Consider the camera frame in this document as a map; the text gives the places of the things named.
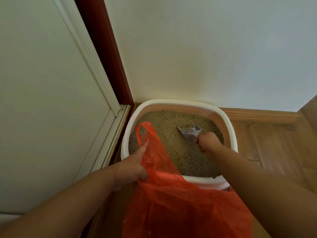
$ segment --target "person's left hand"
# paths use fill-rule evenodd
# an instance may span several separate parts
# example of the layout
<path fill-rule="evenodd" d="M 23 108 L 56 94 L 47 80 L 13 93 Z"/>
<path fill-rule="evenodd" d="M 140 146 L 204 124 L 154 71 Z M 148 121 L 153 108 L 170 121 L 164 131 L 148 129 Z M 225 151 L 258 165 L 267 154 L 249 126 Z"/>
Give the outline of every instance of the person's left hand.
<path fill-rule="evenodd" d="M 148 144 L 149 141 L 147 140 L 134 154 L 109 166 L 109 168 L 113 169 L 114 191 L 121 189 L 122 185 L 134 182 L 139 178 L 144 182 L 147 181 L 148 175 L 145 168 L 141 165 L 141 160 Z"/>

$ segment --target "hand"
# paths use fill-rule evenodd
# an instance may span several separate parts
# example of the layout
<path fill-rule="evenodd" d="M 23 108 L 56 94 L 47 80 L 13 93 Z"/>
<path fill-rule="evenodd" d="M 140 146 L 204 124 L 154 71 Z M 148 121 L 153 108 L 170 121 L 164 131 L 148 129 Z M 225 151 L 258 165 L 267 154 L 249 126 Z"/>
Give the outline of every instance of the hand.
<path fill-rule="evenodd" d="M 124 160 L 109 166 L 112 168 L 114 175 L 114 191 L 121 189 L 122 185 L 129 184 L 139 178 L 146 182 L 148 179 L 145 168 L 141 165 L 141 160 L 146 151 L 149 141 L 135 151 L 134 154 L 126 157 Z"/>
<path fill-rule="evenodd" d="M 221 147 L 218 137 L 213 132 L 200 133 L 195 140 L 201 152 L 212 153 L 216 148 Z"/>

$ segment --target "wooden floor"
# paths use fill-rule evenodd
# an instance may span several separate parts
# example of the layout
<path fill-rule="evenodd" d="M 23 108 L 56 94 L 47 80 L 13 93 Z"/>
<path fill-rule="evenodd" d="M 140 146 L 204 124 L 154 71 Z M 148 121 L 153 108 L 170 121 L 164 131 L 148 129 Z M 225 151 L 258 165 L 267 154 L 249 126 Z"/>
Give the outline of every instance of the wooden floor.
<path fill-rule="evenodd" d="M 315 106 L 316 110 L 300 110 L 293 124 L 231 122 L 241 156 L 317 193 L 317 115 L 311 116 L 317 114 L 317 102 L 309 106 Z M 127 185 L 107 199 L 93 220 L 89 238 L 121 237 L 125 206 L 135 185 Z"/>

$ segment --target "litter box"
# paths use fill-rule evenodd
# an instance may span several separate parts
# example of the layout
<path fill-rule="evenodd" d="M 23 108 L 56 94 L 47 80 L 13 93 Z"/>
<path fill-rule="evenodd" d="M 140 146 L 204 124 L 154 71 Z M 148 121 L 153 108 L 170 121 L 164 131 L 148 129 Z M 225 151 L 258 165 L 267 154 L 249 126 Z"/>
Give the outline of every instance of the litter box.
<path fill-rule="evenodd" d="M 125 129 L 125 133 L 122 140 L 121 160 L 129 156 L 129 137 L 135 129 L 135 125 L 138 119 L 147 112 L 161 110 L 170 110 L 206 117 L 207 119 L 213 121 L 220 129 L 224 137 L 224 146 L 238 152 L 236 134 L 234 132 L 232 124 L 228 116 L 220 108 L 217 108 L 216 106 L 210 104 L 198 102 L 169 99 L 153 99 L 142 103 L 131 116 L 129 123 Z M 202 189 L 223 190 L 230 186 L 223 176 L 217 176 L 216 178 L 203 178 L 192 176 L 183 177 L 187 182 L 193 183 Z"/>

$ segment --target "person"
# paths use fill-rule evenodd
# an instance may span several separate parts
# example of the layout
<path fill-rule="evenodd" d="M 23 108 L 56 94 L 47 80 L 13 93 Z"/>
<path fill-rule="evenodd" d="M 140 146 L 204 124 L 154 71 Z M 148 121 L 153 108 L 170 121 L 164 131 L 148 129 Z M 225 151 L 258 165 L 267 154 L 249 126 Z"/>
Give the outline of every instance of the person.
<path fill-rule="evenodd" d="M 250 164 L 212 133 L 196 140 L 271 237 L 317 237 L 317 196 Z M 148 142 L 124 160 L 93 172 L 5 225 L 0 237 L 77 237 L 106 197 L 122 185 L 147 181 L 141 160 Z"/>

